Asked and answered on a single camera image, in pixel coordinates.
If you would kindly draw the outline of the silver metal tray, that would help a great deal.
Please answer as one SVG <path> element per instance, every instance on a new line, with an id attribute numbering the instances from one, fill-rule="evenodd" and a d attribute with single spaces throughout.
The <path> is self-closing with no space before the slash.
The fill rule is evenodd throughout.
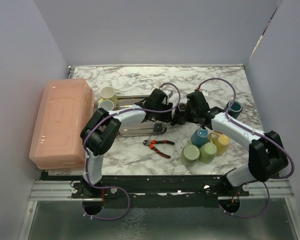
<path id="1" fill-rule="evenodd" d="M 115 110 L 122 110 L 131 107 L 133 104 L 147 98 L 148 95 L 127 95 L 118 96 Z M 138 137 L 138 136 L 152 136 L 162 135 L 167 131 L 167 124 L 160 121 L 147 121 L 142 123 L 135 123 L 128 126 L 121 126 L 118 132 L 119 137 Z"/>

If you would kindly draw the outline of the salmon pink mug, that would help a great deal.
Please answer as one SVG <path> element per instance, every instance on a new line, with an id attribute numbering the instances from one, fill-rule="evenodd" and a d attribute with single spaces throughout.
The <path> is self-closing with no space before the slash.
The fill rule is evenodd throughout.
<path id="1" fill-rule="evenodd" d="M 104 109 L 104 110 L 106 110 L 106 111 L 113 111 L 114 110 L 114 108 L 115 108 L 115 104 L 111 101 L 111 100 L 109 100 L 109 99 L 100 99 L 99 101 L 98 101 L 98 108 L 99 109 Z"/>

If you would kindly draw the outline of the green tilted mug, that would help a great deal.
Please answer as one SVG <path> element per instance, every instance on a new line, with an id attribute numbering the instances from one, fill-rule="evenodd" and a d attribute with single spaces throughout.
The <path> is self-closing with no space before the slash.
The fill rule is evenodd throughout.
<path id="1" fill-rule="evenodd" d="M 212 162 L 216 157 L 217 146 L 212 141 L 208 141 L 199 149 L 199 151 L 200 151 L 199 160 L 204 164 L 208 164 Z"/>

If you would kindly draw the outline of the blue mug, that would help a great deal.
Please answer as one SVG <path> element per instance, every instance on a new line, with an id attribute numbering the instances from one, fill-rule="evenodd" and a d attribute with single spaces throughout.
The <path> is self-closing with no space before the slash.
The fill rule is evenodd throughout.
<path id="1" fill-rule="evenodd" d="M 201 148 L 209 140 L 209 133 L 205 128 L 198 128 L 191 136 L 190 141 L 197 148 Z"/>

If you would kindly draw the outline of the black glossy mug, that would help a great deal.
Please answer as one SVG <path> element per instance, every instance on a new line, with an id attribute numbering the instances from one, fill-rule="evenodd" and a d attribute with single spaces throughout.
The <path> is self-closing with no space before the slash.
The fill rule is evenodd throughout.
<path id="1" fill-rule="evenodd" d="M 186 109 L 187 109 L 187 104 L 186 103 L 179 103 L 178 106 L 176 107 L 173 118 L 171 121 L 171 126 L 174 125 L 184 125 L 186 124 L 185 121 L 185 114 L 186 114 Z"/>

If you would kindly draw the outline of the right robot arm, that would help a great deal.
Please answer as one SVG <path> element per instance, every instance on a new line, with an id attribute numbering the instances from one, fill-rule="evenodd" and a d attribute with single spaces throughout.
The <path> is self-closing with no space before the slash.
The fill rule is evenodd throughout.
<path id="1" fill-rule="evenodd" d="M 278 133 L 254 130 L 231 118 L 217 106 L 210 107 L 204 95 L 195 91 L 187 95 L 187 102 L 178 105 L 171 125 L 197 124 L 225 134 L 248 150 L 248 163 L 234 168 L 220 178 L 220 191 L 230 196 L 238 186 L 251 182 L 266 182 L 288 166 L 287 153 Z"/>

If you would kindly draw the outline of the pink plastic storage box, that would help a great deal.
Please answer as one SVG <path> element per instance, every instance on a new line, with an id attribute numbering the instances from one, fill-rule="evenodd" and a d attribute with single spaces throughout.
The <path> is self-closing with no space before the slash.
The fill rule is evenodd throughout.
<path id="1" fill-rule="evenodd" d="M 94 100 L 93 90 L 83 78 L 47 82 L 29 152 L 40 170 L 84 165 L 80 134 L 93 115 Z"/>

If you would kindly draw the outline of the aluminium frame rail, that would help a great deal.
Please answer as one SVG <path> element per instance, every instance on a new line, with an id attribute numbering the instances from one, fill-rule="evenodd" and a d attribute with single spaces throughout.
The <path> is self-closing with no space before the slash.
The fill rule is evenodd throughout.
<path id="1" fill-rule="evenodd" d="M 30 191 L 30 201 L 70 201 L 77 190 L 69 181 L 35 181 Z"/>

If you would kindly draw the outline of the yellow-green faceted mug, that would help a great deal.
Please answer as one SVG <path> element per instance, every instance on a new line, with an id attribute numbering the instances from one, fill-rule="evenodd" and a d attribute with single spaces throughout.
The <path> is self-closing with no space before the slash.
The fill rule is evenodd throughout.
<path id="1" fill-rule="evenodd" d="M 118 98 L 116 94 L 116 90 L 112 86 L 105 86 L 99 91 L 100 99 L 98 100 L 98 104 L 103 102 L 104 100 L 110 100 L 116 106 L 118 103 Z"/>

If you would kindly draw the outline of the dark teal mug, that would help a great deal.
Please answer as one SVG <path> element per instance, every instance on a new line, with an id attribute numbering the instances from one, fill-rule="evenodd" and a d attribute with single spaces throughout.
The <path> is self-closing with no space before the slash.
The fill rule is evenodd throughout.
<path id="1" fill-rule="evenodd" d="M 240 102 L 235 101 L 232 106 L 230 107 L 228 114 L 234 118 L 237 119 L 239 117 L 239 115 L 241 114 L 243 110 L 243 106 Z"/>

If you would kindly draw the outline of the pale green upright mug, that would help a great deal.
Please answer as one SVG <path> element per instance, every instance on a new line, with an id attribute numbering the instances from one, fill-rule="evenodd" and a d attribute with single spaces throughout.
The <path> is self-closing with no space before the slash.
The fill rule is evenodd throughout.
<path id="1" fill-rule="evenodd" d="M 186 165 L 193 165 L 200 157 L 200 150 L 193 144 L 186 145 L 181 151 L 181 160 Z"/>

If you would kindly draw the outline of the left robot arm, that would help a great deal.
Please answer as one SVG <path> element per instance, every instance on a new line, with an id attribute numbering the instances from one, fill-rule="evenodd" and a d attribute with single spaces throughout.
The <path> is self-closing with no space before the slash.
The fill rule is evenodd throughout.
<path id="1" fill-rule="evenodd" d="M 96 197 L 101 190 L 98 183 L 102 179 L 104 154 L 113 145 L 120 128 L 147 121 L 169 123 L 172 110 L 176 107 L 170 102 L 171 90 L 154 89 L 150 96 L 120 110 L 95 111 L 80 133 L 85 151 L 83 191 L 87 196 Z"/>

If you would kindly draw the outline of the yellow mug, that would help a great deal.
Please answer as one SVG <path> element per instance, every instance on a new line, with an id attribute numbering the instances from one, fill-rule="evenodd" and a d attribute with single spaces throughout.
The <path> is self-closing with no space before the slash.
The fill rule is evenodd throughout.
<path id="1" fill-rule="evenodd" d="M 209 137 L 217 148 L 217 156 L 224 154 L 228 150 L 230 138 L 227 135 L 219 132 L 211 132 Z"/>

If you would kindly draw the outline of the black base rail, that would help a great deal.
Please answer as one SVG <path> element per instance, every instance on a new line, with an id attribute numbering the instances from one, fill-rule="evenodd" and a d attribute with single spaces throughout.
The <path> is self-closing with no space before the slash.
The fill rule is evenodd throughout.
<path id="1" fill-rule="evenodd" d="M 90 186 L 81 176 L 50 176 L 42 173 L 39 181 L 69 181 L 77 190 L 71 200 L 106 208 L 216 208 L 219 202 L 265 199 L 275 193 L 280 182 L 270 180 L 244 183 L 227 190 L 219 175 L 105 175 Z"/>

